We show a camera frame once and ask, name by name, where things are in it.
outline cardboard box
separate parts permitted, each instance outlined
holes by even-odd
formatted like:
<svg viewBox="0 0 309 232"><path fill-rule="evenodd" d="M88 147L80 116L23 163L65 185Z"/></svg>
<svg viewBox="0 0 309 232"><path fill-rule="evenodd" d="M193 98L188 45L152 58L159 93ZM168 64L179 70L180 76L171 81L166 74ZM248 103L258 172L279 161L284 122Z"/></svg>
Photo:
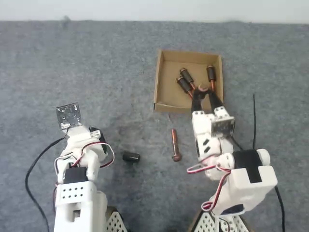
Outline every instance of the cardboard box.
<svg viewBox="0 0 309 232"><path fill-rule="evenodd" d="M177 84L179 69L186 68L194 79L196 86L209 86L206 68L213 65L216 68L216 92L223 102L223 75L220 55L159 51L155 77L154 110L157 112L187 113L191 112L191 99ZM211 110L209 98L202 102L205 111Z"/></svg>

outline black cylinder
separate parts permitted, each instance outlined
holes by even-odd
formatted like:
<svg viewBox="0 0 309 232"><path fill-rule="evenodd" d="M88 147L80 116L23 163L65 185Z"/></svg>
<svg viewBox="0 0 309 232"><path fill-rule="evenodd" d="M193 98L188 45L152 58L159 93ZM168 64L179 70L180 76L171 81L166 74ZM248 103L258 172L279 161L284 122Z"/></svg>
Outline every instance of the black cylinder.
<svg viewBox="0 0 309 232"><path fill-rule="evenodd" d="M206 70L207 70L208 81L209 82L211 80L216 81L217 80L216 69L212 65L210 65L206 68Z"/></svg>
<svg viewBox="0 0 309 232"><path fill-rule="evenodd" d="M190 75L190 73L188 72L187 69L185 69L185 68L180 69L180 75L181 75L188 83L194 82L192 76Z"/></svg>
<svg viewBox="0 0 309 232"><path fill-rule="evenodd" d="M140 155L137 154L137 153L124 151L123 154L122 154L122 159L125 160L125 161L138 162L138 161L140 161Z"/></svg>
<svg viewBox="0 0 309 232"><path fill-rule="evenodd" d="M179 77L176 80L185 93L192 89L191 85L185 80L185 78Z"/></svg>

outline wire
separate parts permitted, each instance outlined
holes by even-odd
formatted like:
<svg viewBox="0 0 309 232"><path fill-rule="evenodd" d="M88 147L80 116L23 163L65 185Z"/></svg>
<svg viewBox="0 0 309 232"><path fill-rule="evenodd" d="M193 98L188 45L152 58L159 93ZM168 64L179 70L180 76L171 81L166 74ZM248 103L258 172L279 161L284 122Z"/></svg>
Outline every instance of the wire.
<svg viewBox="0 0 309 232"><path fill-rule="evenodd" d="M240 150L243 150L242 146L236 141L236 139L234 138L233 135L231 135L231 139L232 139L233 142L236 144L236 146L238 146L238 148L239 148Z"/></svg>
<svg viewBox="0 0 309 232"><path fill-rule="evenodd" d="M209 159L212 156L214 156L214 155L207 156L206 158L204 158L200 162L198 162L198 164L193 165L192 167L188 168L187 173L188 174L195 174L195 173L199 173L199 172L202 172L202 171L206 171L206 170L210 170L210 169L215 168L216 167L215 165L213 165L213 166L204 166L203 165L203 162L206 161L207 159Z"/></svg>
<svg viewBox="0 0 309 232"><path fill-rule="evenodd" d="M58 160L67 160L67 159L69 159L69 158L74 158L75 160L77 160L77 158L74 156L74 155L71 155L73 152L70 152L70 153L68 153L68 154L66 154L66 155L64 155L64 156L59 156L58 158L56 158L55 159L55 161L54 161L54 168L55 168L55 172L56 172L56 174L58 174L59 173L59 170L58 170Z"/></svg>
<svg viewBox="0 0 309 232"><path fill-rule="evenodd" d="M59 143L61 140L63 140L66 136L67 136L67 133L68 133L68 130L67 129L67 132L66 134L60 138L60 139L57 139L56 141L52 142L50 145L47 146L47 148L45 148L39 155L38 157L34 160L34 162L31 164L30 168L28 169L27 173L26 173L26 177L25 177L25 188L26 188L26 191L27 191L27 194L29 195L29 197L31 198L31 200L33 201L33 203L36 205L36 207L38 208L38 210L40 211L43 219L44 219L44 222L46 224L46 228L47 228L47 231L49 232L49 226L48 226L48 220L47 220L47 217L42 209L42 207L39 205L39 203L37 202L37 200L35 199L35 197L33 196L32 192L30 191L30 188L29 188L29 185L28 185L28 182L29 182L29 176L30 176L30 173L32 172L34 166L37 164L37 162L39 161L39 159L42 157L42 155L44 155L44 153L46 151L48 151L51 147L55 146L57 143Z"/></svg>
<svg viewBox="0 0 309 232"><path fill-rule="evenodd" d="M201 208L203 211L205 212L209 212L211 210L213 210L215 207L216 207L216 204L218 202L218 199L219 199L219 196L220 196L220 193L221 193L221 189L222 189L222 186L224 184L224 181L225 179L231 174L231 172L228 172L227 174L225 174L224 176L222 176L220 182L219 182L219 186L217 188L217 191L215 193L215 199L213 202L204 202L202 205L201 205Z"/></svg>
<svg viewBox="0 0 309 232"><path fill-rule="evenodd" d="M54 191L53 191L53 212L54 214L56 214L56 193L57 193L57 186L54 188Z"/></svg>
<svg viewBox="0 0 309 232"><path fill-rule="evenodd" d="M256 140L256 113L255 113L255 95L254 95L254 94L253 94L253 117L254 117L254 132L253 132L252 149L255 150L255 140Z"/></svg>
<svg viewBox="0 0 309 232"><path fill-rule="evenodd" d="M108 166L110 166L114 162L114 160L115 160L115 153L114 153L111 145L109 145L108 143L104 143L104 142L92 142L92 143L89 143L89 144L86 144L85 146L83 146L82 151L81 151L81 156L76 160L76 162L72 165L72 167L76 167L80 163L82 157L84 156L84 150L87 147L93 146L93 145L107 145L110 148L110 150L112 151L112 160L107 162L107 163L105 163L105 164L103 164L103 165L101 165L100 168L108 167Z"/></svg>
<svg viewBox="0 0 309 232"><path fill-rule="evenodd" d="M280 208L281 208L281 215L282 215L282 232L285 232L285 211L284 211L284 205L283 201L278 189L278 186L275 187L275 191L279 200Z"/></svg>
<svg viewBox="0 0 309 232"><path fill-rule="evenodd" d="M252 142L252 149L255 149L255 140L256 140L256 112L255 112L255 95L253 94L253 117L254 117L254 132L253 132L253 142ZM285 232L285 210L283 201L278 189L278 186L275 186L275 191L279 200L280 208L281 208L281 215L282 215L282 232Z"/></svg>
<svg viewBox="0 0 309 232"><path fill-rule="evenodd" d="M219 219L224 221L227 224L227 232L230 232L230 224L228 223L228 221L223 219L223 218L221 218L221 217Z"/></svg>

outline red and white wire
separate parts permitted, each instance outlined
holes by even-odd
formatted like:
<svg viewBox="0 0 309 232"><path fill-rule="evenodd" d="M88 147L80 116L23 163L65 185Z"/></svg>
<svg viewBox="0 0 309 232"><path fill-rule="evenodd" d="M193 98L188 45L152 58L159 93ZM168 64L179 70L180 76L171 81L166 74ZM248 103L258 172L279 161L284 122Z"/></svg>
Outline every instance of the red and white wire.
<svg viewBox="0 0 309 232"><path fill-rule="evenodd" d="M225 179L231 174L231 170L230 169L226 169L226 168L221 168L220 166L216 166L216 168L220 171L223 171L223 172L227 172L224 176L222 176L220 182L219 182L219 186L216 190L216 193L215 193L215 199L213 202L204 202L202 205L201 205L201 208L203 211L205 212L209 212L211 210L213 210L218 202L218 199L219 199L219 196L220 196L220 192L221 192L221 189L222 189L222 186L223 186L223 183L225 181Z"/></svg>
<svg viewBox="0 0 309 232"><path fill-rule="evenodd" d="M215 168L216 167L215 165L213 165L213 166L204 166L203 165L203 162L205 160L209 159L212 156L214 156L214 155L208 156L208 157L202 159L200 162L198 162L198 164L193 165L192 167L188 168L187 173L188 174L195 174L195 173L199 173L199 172L202 172L202 171L206 171L206 170Z"/></svg>
<svg viewBox="0 0 309 232"><path fill-rule="evenodd" d="M90 146L93 146L93 145L106 145L110 148L111 152L112 152L112 160L101 165L100 168L105 168L105 167L108 167L110 166L114 160L115 160L115 153L114 153L114 150L112 149L111 145L109 145L108 143L104 143L104 142L92 142L92 143L89 143L89 144L86 144L85 146L83 146L82 148L82 151L81 151L81 156L76 160L76 162L72 165L72 167L75 167L76 165L78 165L81 161L81 159L83 158L84 156L84 150L87 148L87 147L90 147Z"/></svg>

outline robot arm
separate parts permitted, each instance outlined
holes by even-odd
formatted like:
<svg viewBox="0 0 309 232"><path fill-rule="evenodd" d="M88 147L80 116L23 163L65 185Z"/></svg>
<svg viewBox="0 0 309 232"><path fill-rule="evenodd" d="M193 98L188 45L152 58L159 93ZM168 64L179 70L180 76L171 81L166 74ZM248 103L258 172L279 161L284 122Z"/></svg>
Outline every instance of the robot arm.
<svg viewBox="0 0 309 232"><path fill-rule="evenodd" d="M212 113L201 110L209 94ZM220 180L216 193L202 209L216 216L240 215L255 208L277 185L265 149L234 151L227 137L233 134L235 119L211 90L198 88L192 101L192 125L199 164L188 173L205 171L211 180Z"/></svg>
<svg viewBox="0 0 309 232"><path fill-rule="evenodd" d="M55 232L104 232L106 226L106 195L97 190L95 182L100 167L110 165L114 153L105 143L100 130L81 124L78 104L57 108L60 128L68 129L68 144L55 159L57 174ZM101 165L109 146L113 158Z"/></svg>

